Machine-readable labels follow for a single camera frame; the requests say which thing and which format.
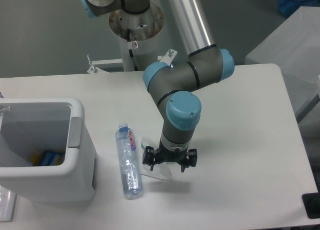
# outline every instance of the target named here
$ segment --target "metal bolt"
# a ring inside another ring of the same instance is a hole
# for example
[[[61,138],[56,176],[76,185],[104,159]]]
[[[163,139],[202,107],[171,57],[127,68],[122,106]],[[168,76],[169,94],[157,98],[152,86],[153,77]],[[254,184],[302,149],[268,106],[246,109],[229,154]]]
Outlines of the metal bolt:
[[[90,55],[87,55],[86,57],[88,58],[89,66],[91,66],[92,65],[92,61],[90,59]]]
[[[98,70],[96,69],[96,66],[95,66],[95,65],[92,65],[92,67],[93,67],[93,72],[97,73]]]

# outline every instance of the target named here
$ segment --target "bottle cap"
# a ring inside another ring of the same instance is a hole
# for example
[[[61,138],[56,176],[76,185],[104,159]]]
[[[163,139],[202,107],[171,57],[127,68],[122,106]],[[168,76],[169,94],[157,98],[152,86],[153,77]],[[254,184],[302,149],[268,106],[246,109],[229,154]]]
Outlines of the bottle cap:
[[[121,123],[121,124],[119,124],[119,129],[120,129],[120,128],[123,128],[123,127],[128,128],[128,124],[127,124],[127,123]]]

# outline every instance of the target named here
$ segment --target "black object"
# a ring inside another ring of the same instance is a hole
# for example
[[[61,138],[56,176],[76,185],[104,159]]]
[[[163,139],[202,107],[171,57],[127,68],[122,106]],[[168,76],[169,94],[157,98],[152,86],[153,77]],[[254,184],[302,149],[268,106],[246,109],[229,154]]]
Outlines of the black object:
[[[176,162],[181,166],[181,172],[184,172],[188,167],[195,167],[197,164],[197,150],[190,149],[180,151],[177,148],[175,151],[170,151],[165,148],[158,148],[155,150],[153,147],[147,146],[143,153],[142,163],[150,166],[150,170],[154,169],[154,165],[163,162]]]
[[[320,193],[306,193],[302,195],[306,214],[310,219],[320,218]]]

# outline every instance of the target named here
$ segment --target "metal pole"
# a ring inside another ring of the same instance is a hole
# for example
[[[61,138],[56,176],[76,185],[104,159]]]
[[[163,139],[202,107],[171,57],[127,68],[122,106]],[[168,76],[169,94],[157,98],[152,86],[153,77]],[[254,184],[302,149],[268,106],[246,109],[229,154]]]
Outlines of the metal pole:
[[[215,44],[200,0],[169,0],[188,54]]]

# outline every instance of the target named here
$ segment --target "light blue joint cap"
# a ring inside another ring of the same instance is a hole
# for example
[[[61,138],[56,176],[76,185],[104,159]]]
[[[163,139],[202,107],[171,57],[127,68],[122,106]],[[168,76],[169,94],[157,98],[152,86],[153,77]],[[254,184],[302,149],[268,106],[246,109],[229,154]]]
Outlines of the light blue joint cap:
[[[226,49],[220,49],[220,51],[223,58],[223,69],[219,82],[229,78],[235,71],[235,61],[232,58],[232,55],[230,55],[230,52]]]
[[[166,116],[177,129],[189,131],[196,128],[200,120],[201,102],[189,91],[174,93],[166,104]]]
[[[149,83],[152,79],[152,77],[163,67],[167,67],[166,62],[153,62],[151,65],[149,65],[144,73],[143,73],[143,81],[145,84],[146,89],[149,91]]]
[[[90,18],[94,18],[97,17],[89,8],[86,0],[81,0],[83,7],[85,8],[86,14],[90,17]]]

